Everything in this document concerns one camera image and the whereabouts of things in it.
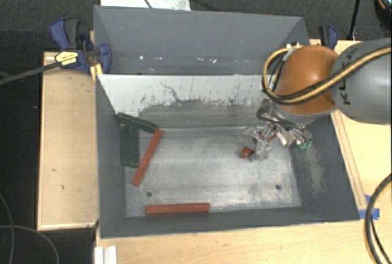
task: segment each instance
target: blue clamp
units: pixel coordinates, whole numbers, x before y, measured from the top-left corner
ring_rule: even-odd
[[[369,203],[369,201],[371,199],[371,196],[365,194],[365,197],[366,197],[366,201]],[[360,209],[358,211],[358,213],[360,215],[360,219],[364,219],[365,218],[365,214],[366,214],[366,210],[365,209]],[[373,218],[373,220],[376,221],[377,219],[379,219],[379,217],[380,217],[380,209],[379,208],[374,208],[373,211],[372,211],[372,218]]]
[[[339,40],[337,30],[332,26],[319,26],[318,28],[321,45],[334,50]]]
[[[86,74],[90,73],[92,66],[88,57],[100,56],[102,72],[107,74],[111,66],[111,53],[107,43],[100,44],[97,50],[94,50],[94,44],[87,35],[81,34],[78,37],[79,19],[60,18],[50,25],[50,34],[52,39],[60,46],[61,52],[68,53],[62,56],[56,56],[56,61],[60,68],[70,68],[79,70]],[[78,39],[83,42],[83,50],[77,47]]]

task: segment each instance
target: yellow cable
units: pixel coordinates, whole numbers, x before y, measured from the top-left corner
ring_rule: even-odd
[[[278,50],[274,52],[267,60],[264,65],[264,70],[263,70],[263,84],[266,85],[266,73],[268,70],[268,65],[270,62],[276,57],[279,56],[280,54],[284,53],[285,51],[289,51],[290,48],[283,48],[281,50]],[[269,87],[265,87],[265,92],[273,98],[279,99],[278,103],[282,104],[294,104],[294,103],[301,103],[303,100],[309,99],[313,96],[316,96],[317,94],[320,94],[322,91],[326,90],[330,86],[334,85],[335,83],[339,82],[342,80],[344,77],[346,77],[350,72],[353,72],[355,69],[357,69],[359,66],[365,64],[366,62],[381,57],[385,54],[391,53],[391,47],[386,47],[381,50],[374,51],[372,53],[369,53],[366,56],[363,56],[360,60],[355,62],[354,64],[348,66],[346,69],[344,69],[341,73],[333,77],[330,81],[326,82],[323,85],[320,85],[319,87],[315,88],[309,93],[303,94],[302,96],[296,97],[294,99],[284,99],[286,96],[278,96],[277,94],[273,93]]]

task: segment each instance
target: gray bin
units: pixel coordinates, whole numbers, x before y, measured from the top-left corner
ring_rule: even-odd
[[[286,43],[309,43],[301,18],[96,6],[94,33],[113,54],[96,93],[101,237],[359,218],[329,117],[309,126],[309,149],[274,141],[266,160],[238,155],[240,130],[262,125],[264,60]],[[130,184],[136,168],[121,163],[118,113],[164,132],[139,187]],[[150,138],[140,132],[140,157]],[[210,202],[211,212],[143,214],[145,205],[188,202]]]

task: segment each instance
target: bin floor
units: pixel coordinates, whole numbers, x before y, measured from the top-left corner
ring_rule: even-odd
[[[265,160],[239,156],[243,127],[165,129],[140,186],[125,167],[127,216],[146,205],[208,202],[211,212],[300,206],[290,153],[275,139]],[[140,158],[151,135],[140,135]]]

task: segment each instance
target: blue tape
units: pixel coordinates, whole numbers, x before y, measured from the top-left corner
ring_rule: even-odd
[[[365,198],[366,198],[366,201],[369,203],[369,201],[371,199],[371,196],[368,195],[368,194],[365,194]],[[364,219],[365,218],[365,214],[366,214],[366,210],[365,209],[360,209],[358,211],[358,214],[360,215],[360,219]],[[379,208],[374,208],[373,212],[372,212],[373,220],[376,221],[377,219],[379,219],[379,217],[380,217],[380,209]]]

